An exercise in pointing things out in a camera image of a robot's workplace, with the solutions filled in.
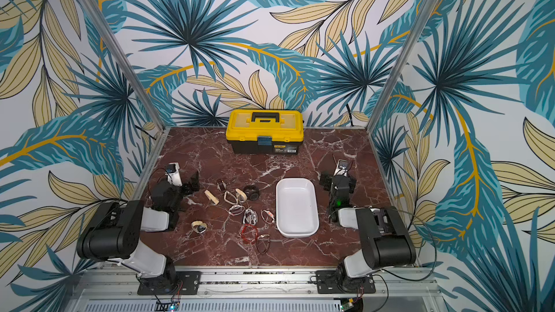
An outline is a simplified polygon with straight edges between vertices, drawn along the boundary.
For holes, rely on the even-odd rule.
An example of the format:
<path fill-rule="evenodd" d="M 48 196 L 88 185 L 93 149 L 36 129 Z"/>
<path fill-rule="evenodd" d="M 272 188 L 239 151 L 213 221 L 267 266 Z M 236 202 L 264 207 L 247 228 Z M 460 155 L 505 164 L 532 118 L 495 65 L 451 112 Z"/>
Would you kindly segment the dark brown strap watch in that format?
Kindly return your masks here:
<path fill-rule="evenodd" d="M 221 180 L 221 179 L 218 180 L 218 181 L 217 181 L 217 186 L 218 186 L 218 189 L 219 189 L 221 192 L 225 193 L 225 192 L 227 191 L 227 185 L 226 185 L 226 183 L 225 183 L 223 180 Z"/>

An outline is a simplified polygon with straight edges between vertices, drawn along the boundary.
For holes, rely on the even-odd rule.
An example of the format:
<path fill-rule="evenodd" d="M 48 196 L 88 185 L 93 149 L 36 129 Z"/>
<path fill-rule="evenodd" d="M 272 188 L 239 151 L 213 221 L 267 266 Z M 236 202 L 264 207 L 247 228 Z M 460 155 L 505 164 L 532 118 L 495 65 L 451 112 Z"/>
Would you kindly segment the white plastic storage tray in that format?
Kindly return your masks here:
<path fill-rule="evenodd" d="M 319 230 L 317 196 L 304 178 L 282 179 L 276 185 L 276 225 L 286 238 L 307 238 Z"/>

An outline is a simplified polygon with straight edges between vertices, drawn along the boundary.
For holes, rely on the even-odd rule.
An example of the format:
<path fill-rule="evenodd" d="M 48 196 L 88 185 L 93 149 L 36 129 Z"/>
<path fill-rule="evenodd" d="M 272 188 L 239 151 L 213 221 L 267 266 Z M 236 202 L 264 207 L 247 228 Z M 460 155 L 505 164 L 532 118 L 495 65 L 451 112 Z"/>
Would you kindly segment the beige looped watch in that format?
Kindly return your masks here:
<path fill-rule="evenodd" d="M 241 189 L 235 189 L 234 192 L 225 191 L 223 198 L 230 205 L 239 205 L 248 200 L 247 195 Z"/>

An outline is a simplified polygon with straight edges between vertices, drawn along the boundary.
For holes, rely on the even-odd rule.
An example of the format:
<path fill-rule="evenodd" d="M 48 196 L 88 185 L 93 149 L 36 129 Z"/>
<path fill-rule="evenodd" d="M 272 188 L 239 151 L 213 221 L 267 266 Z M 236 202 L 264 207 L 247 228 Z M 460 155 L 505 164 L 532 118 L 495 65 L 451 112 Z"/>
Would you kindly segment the white pink watch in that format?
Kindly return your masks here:
<path fill-rule="evenodd" d="M 245 207 L 243 205 L 232 205 L 228 209 L 228 213 L 232 216 L 241 215 L 245 211 Z"/>

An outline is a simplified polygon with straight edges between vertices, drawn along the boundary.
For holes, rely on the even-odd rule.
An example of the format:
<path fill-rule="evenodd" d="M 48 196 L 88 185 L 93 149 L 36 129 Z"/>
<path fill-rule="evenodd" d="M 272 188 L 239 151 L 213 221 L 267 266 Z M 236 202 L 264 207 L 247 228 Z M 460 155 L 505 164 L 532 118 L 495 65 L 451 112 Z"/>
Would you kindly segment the beige square watch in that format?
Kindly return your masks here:
<path fill-rule="evenodd" d="M 197 234 L 202 234 L 208 229 L 208 225 L 201 220 L 196 220 L 191 223 L 192 230 Z"/>

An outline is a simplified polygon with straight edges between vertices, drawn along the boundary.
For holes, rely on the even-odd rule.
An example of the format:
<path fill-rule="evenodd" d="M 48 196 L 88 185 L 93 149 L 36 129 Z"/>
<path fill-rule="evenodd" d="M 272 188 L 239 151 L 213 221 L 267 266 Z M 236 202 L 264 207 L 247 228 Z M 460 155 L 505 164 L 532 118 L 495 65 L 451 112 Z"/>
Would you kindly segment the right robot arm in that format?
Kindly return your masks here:
<path fill-rule="evenodd" d="M 316 272 L 320 294 L 374 292 L 371 274 L 387 267 L 415 263 L 416 250 L 396 208 L 353 207 L 350 196 L 356 180 L 348 174 L 323 173 L 319 184 L 330 193 L 329 221 L 358 231 L 361 244 L 335 270 Z"/>

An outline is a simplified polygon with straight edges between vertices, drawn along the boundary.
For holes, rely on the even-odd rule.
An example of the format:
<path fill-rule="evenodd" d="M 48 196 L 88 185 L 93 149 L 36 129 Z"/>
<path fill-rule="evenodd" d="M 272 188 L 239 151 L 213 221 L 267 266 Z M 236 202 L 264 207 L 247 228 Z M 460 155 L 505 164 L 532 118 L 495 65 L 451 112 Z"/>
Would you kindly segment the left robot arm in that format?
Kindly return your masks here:
<path fill-rule="evenodd" d="M 150 207 L 143 200 L 99 206 L 77 240 L 77 254 L 82 259 L 130 269 L 136 274 L 140 296 L 195 296 L 200 272 L 177 271 L 170 257 L 144 244 L 140 235 L 173 231 L 179 222 L 182 199 L 197 191 L 199 173 L 183 183 L 175 172 L 155 186 Z"/>

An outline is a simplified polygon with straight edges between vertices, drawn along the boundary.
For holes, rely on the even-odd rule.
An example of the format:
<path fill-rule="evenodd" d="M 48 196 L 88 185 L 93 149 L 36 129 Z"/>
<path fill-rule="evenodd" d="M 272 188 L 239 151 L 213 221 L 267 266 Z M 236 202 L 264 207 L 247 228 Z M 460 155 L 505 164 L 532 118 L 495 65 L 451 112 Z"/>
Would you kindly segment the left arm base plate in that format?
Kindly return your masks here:
<path fill-rule="evenodd" d="M 200 271 L 163 274 L 159 277 L 140 278 L 139 296 L 196 296 L 200 284 Z"/>

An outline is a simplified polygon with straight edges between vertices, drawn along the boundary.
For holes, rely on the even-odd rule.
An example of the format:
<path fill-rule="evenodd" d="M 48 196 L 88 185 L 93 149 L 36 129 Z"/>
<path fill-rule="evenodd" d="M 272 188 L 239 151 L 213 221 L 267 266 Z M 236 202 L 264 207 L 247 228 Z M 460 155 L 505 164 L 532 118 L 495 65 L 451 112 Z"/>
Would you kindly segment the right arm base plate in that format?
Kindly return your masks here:
<path fill-rule="evenodd" d="M 371 276 L 352 278 L 338 270 L 318 270 L 315 272 L 319 294 L 372 294 L 376 293 Z"/>

